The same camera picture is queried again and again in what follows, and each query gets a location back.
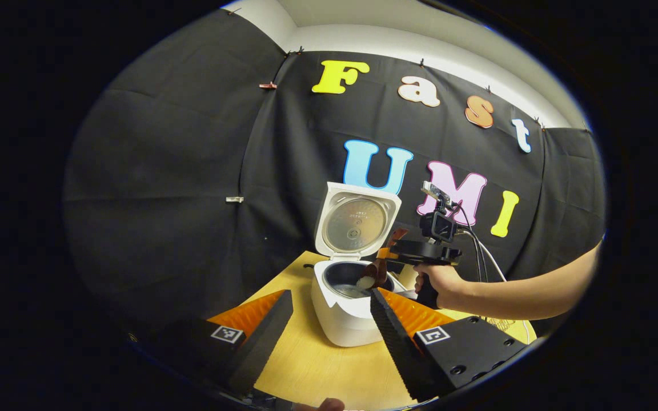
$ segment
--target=foam letter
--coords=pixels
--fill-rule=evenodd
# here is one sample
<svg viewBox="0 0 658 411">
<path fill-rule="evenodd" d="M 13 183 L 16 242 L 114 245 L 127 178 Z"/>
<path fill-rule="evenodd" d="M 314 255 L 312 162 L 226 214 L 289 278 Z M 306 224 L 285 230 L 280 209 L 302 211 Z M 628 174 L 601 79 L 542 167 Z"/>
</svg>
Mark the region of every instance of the foam letter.
<svg viewBox="0 0 658 411">
<path fill-rule="evenodd" d="M 436 97 L 436 86 L 425 78 L 407 75 L 402 78 L 402 82 L 405 84 L 398 88 L 398 93 L 407 101 L 423 102 L 428 107 L 441 104 L 441 100 Z"/>
<path fill-rule="evenodd" d="M 491 233 L 497 237 L 506 237 L 508 232 L 507 227 L 509 227 L 509 221 L 512 219 L 514 206 L 519 203 L 519 196 L 510 191 L 501 193 L 501 196 L 504 198 L 504 204 L 501 206 L 499 219 L 497 219 L 496 224 L 491 227 Z"/>
<path fill-rule="evenodd" d="M 491 102 L 479 96 L 468 97 L 468 108 L 465 110 L 467 120 L 481 128 L 489 128 L 494 124 L 491 113 L 494 112 Z"/>
<path fill-rule="evenodd" d="M 468 223 L 464 218 L 464 214 L 460 211 L 454 215 L 454 221 L 469 226 L 476 224 L 476 209 L 479 205 L 481 190 L 486 186 L 486 177 L 475 172 L 470 172 L 459 188 L 456 188 L 454 172 L 451 171 L 451 166 L 444 162 L 429 162 L 428 169 L 431 171 L 431 183 L 446 192 L 452 201 L 464 207 L 464 211 L 468 216 Z M 431 213 L 435 209 L 436 200 L 426 195 L 426 202 L 419 205 L 417 211 L 418 214 L 423 215 L 425 213 Z"/>
<path fill-rule="evenodd" d="M 520 119 L 512 120 L 512 124 L 517 128 L 517 144 L 519 148 L 522 149 L 525 153 L 532 151 L 532 146 L 527 143 L 527 136 L 529 135 L 529 130 L 524 126 L 524 123 Z"/>
<path fill-rule="evenodd" d="M 405 177 L 405 166 L 413 159 L 413 153 L 402 148 L 388 148 L 387 156 L 392 161 L 387 184 L 384 187 L 373 187 L 367 183 L 367 174 L 370 171 L 371 157 L 379 151 L 377 145 L 368 141 L 349 140 L 344 144 L 344 148 L 347 149 L 347 165 L 344 166 L 345 184 L 382 190 L 395 195 L 400 192 Z"/>
<path fill-rule="evenodd" d="M 324 73 L 322 73 L 322 78 L 319 80 L 319 84 L 311 87 L 311 91 L 314 93 L 332 93 L 332 94 L 342 94 L 346 88 L 342 86 L 342 80 L 348 86 L 357 81 L 357 71 L 367 73 L 370 71 L 369 65 L 362 62 L 338 62 L 336 60 L 324 60 L 322 62 L 324 66 Z"/>
</svg>

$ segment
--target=black fabric backdrop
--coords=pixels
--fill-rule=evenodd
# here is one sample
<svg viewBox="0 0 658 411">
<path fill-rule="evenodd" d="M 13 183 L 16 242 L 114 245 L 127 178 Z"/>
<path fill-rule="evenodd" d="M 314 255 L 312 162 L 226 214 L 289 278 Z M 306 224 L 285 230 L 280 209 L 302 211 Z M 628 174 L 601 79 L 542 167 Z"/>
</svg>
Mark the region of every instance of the black fabric backdrop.
<svg viewBox="0 0 658 411">
<path fill-rule="evenodd" d="M 323 60 L 365 62 L 370 72 L 344 94 L 316 94 Z M 441 104 L 402 99 L 407 75 L 430 80 Z M 276 90 L 258 88 L 271 79 Z M 493 127 L 466 120 L 472 95 L 492 102 Z M 511 119 L 529 129 L 531 153 L 517 147 Z M 449 164 L 457 186 L 484 175 L 474 229 L 509 279 L 569 263 L 603 235 L 603 172 L 585 130 L 543 131 L 485 89 L 417 63 L 346 52 L 284 58 L 251 23 L 217 11 L 121 73 L 76 138 L 65 221 L 84 281 L 127 327 L 240 304 L 314 251 L 324 188 L 342 182 L 347 140 L 379 146 L 368 173 L 376 187 L 387 180 L 387 148 L 413 153 L 396 221 L 416 229 L 410 237 L 428 162 Z M 520 202 L 509 234 L 496 237 L 504 190 Z M 235 195 L 244 203 L 225 203 Z M 459 236 L 457 247 L 460 275 L 475 280 L 470 241 Z"/>
</svg>

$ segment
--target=yellow letter f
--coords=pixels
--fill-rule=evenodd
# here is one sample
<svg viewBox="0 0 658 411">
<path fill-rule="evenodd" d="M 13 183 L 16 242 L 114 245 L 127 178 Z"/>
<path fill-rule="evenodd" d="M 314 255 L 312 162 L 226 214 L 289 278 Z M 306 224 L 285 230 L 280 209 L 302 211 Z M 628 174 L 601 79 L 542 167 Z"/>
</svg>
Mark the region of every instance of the yellow letter f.
<svg viewBox="0 0 658 411">
<path fill-rule="evenodd" d="M 370 71 L 369 65 L 362 62 L 337 62 L 336 60 L 325 60 L 322 62 L 324 73 L 319 80 L 319 84 L 311 87 L 314 93 L 332 93 L 342 94 L 346 88 L 342 86 L 342 79 L 345 84 L 352 86 L 357 81 L 357 71 L 367 73 Z"/>
</svg>

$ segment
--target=orange gripper pad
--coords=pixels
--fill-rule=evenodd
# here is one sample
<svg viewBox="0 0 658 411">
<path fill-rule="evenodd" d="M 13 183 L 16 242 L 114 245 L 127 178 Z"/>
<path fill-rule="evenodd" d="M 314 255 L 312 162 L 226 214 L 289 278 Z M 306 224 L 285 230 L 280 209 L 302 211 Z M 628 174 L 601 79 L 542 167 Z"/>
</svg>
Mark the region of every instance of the orange gripper pad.
<svg viewBox="0 0 658 411">
<path fill-rule="evenodd" d="M 398 316 L 400 324 L 405 328 L 405 332 L 412 339 L 418 331 L 428 330 L 429 328 L 452 323 L 455 321 L 447 315 L 443 315 L 434 309 L 424 306 L 423 304 L 406 299 L 394 292 L 387 291 L 384 288 L 377 287 L 381 292 L 387 305 L 390 306 L 395 315 Z"/>
<path fill-rule="evenodd" d="M 390 252 L 390 249 L 387 247 L 377 250 L 377 258 L 398 258 L 398 257 L 400 256 Z"/>
<path fill-rule="evenodd" d="M 285 289 L 282 289 L 281 291 L 276 291 L 259 299 L 241 304 L 212 318 L 208 318 L 208 321 L 224 325 L 225 327 L 243 330 L 247 340 L 284 292 Z"/>
</svg>

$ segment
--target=hand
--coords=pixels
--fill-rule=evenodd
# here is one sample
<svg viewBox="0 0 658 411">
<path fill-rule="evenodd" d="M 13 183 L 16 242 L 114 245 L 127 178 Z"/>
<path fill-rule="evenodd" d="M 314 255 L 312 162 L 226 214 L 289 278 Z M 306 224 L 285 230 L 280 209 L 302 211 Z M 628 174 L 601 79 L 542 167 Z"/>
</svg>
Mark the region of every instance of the hand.
<svg viewBox="0 0 658 411">
<path fill-rule="evenodd" d="M 344 403 L 337 398 L 327 398 L 319 408 L 306 404 L 294 404 L 292 411 L 344 411 Z"/>
<path fill-rule="evenodd" d="M 413 267 L 418 273 L 415 278 L 415 292 L 420 292 L 420 287 L 426 281 L 426 274 L 431 279 L 431 286 L 438 291 L 439 308 L 454 309 L 460 297 L 464 296 L 467 281 L 464 281 L 451 265 L 428 265 L 420 264 Z"/>
</svg>

